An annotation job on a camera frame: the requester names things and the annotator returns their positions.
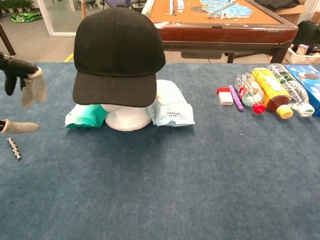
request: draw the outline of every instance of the red bottle cap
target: red bottle cap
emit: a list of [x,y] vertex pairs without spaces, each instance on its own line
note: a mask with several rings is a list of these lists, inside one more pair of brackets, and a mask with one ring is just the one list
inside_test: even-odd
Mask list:
[[266,106],[262,102],[258,102],[253,104],[252,109],[256,114],[262,114],[266,110]]

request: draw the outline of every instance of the yellow bottle cap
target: yellow bottle cap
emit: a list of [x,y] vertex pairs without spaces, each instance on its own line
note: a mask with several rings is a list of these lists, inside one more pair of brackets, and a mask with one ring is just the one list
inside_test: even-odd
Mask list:
[[280,116],[282,119],[289,119],[293,116],[294,111],[289,107],[289,105],[281,105],[276,109],[276,113]]

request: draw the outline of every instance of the white label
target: white label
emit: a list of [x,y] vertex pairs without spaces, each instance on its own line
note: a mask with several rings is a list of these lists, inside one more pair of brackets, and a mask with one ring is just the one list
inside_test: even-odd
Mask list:
[[222,105],[232,105],[234,103],[234,99],[232,98],[231,92],[220,92],[219,99]]
[[273,76],[266,76],[265,80],[273,90],[278,92],[282,91],[283,88],[281,84]]
[[251,81],[250,83],[251,83],[251,86],[253,88],[255,88],[255,89],[259,89],[260,88],[259,84],[256,81]]

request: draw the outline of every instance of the blue puzzle piece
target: blue puzzle piece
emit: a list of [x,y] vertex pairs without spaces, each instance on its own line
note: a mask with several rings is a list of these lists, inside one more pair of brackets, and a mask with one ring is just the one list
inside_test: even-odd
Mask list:
[[[208,13],[213,13],[230,4],[221,0],[201,0],[200,2],[202,4],[202,9]],[[249,18],[254,12],[249,7],[239,5],[238,3],[224,9],[223,11],[226,12],[227,19]],[[211,16],[211,18],[220,18],[220,16],[221,11],[217,12],[214,16]]]

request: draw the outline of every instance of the floor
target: floor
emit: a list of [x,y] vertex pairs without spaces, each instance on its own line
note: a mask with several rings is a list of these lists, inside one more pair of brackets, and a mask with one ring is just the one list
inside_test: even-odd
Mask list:
[[[29,62],[63,62],[74,50],[73,36],[50,36],[45,22],[39,19],[28,23],[12,23],[9,16],[1,17],[1,25],[6,32],[16,57]],[[0,41],[0,51],[9,54]],[[180,52],[165,52],[167,63],[226,63],[227,57],[221,59],[185,59]],[[269,56],[265,54],[236,58],[238,64],[266,64]]]

